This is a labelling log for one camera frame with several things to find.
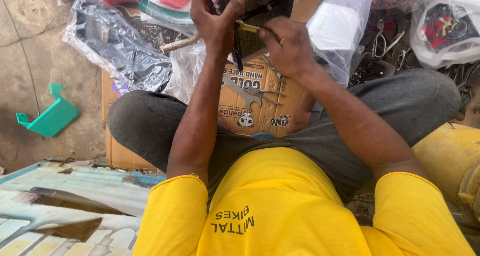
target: gray pants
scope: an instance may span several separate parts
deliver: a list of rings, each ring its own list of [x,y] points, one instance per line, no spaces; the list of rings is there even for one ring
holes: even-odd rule
[[[387,121],[410,146],[450,120],[460,106],[453,81],[431,70],[409,70],[348,90]],[[108,126],[120,144],[165,172],[173,136],[185,109],[186,105],[173,97],[133,91],[111,105]],[[345,146],[328,113],[317,104],[307,128],[281,138],[239,136],[218,126],[208,166],[210,199],[239,157],[255,149],[274,147],[296,149],[315,161],[345,203],[372,178],[370,169]]]

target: cardboard box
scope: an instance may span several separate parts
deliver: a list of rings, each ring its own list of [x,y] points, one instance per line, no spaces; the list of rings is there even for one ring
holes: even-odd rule
[[[287,135],[287,125],[302,97],[303,89],[293,80],[280,80],[260,58],[244,63],[243,66],[243,71],[239,72],[234,64],[227,63],[224,73],[240,87],[255,87],[284,94],[285,97],[275,93],[262,93],[269,100],[282,105],[275,105],[261,98],[261,107],[253,102],[250,105],[252,111],[248,111],[243,97],[222,84],[218,102],[219,116],[237,134],[250,136],[258,132],[268,132],[277,137]]]
[[[323,0],[300,0],[300,2],[293,5],[291,19],[306,23],[322,1]],[[171,30],[163,30],[163,28],[158,25],[140,21],[140,13],[135,8],[121,6],[118,8],[124,17],[137,28],[142,37],[155,48],[158,48],[162,43],[169,43],[177,38],[183,38]],[[290,79],[280,80],[277,75],[265,65],[263,60],[259,58],[246,62],[244,66],[244,71],[238,72],[233,64],[228,63],[225,65],[225,74],[241,87],[251,84],[254,87],[260,87],[261,90],[279,91],[284,94],[285,97],[273,93],[264,93],[263,95],[282,105],[274,105],[261,99],[262,106],[260,107],[254,102],[251,104],[252,111],[250,112],[245,108],[243,98],[230,87],[224,85],[220,90],[218,114],[222,116],[223,120],[230,125],[235,133],[241,135],[249,136],[257,132],[269,132],[277,137],[285,136],[287,134],[286,126],[290,123],[303,90]],[[112,91],[111,85],[113,81],[114,79],[110,79],[109,73],[102,73],[102,118],[104,121],[107,121],[109,106],[118,99],[118,94]],[[242,118],[245,113],[251,115],[254,126],[243,126],[240,123],[240,118]],[[105,152],[110,165],[123,168],[153,167],[150,163],[113,139],[108,126],[106,126],[105,129]]]

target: hand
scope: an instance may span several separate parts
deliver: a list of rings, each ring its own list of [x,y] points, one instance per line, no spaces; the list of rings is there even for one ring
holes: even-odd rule
[[[190,17],[205,40],[207,56],[226,58],[233,48],[233,28],[245,0],[230,0],[221,15],[210,13],[211,0],[191,0]]]
[[[265,23],[258,36],[267,45],[273,66],[299,84],[303,78],[318,75],[323,68],[315,62],[305,24],[289,20],[285,16]]]

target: teal plastic bracket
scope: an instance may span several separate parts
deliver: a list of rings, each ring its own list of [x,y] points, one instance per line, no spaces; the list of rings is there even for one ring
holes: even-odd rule
[[[26,114],[18,112],[18,124],[47,137],[61,132],[80,115],[80,111],[59,94],[62,90],[61,84],[50,83],[50,94],[55,102],[32,123],[28,122]]]

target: yellow cylinder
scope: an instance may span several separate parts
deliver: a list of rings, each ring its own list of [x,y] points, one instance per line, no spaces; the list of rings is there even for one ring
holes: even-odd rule
[[[443,124],[412,150],[446,201],[474,211],[477,195],[480,197],[480,129],[454,126]]]

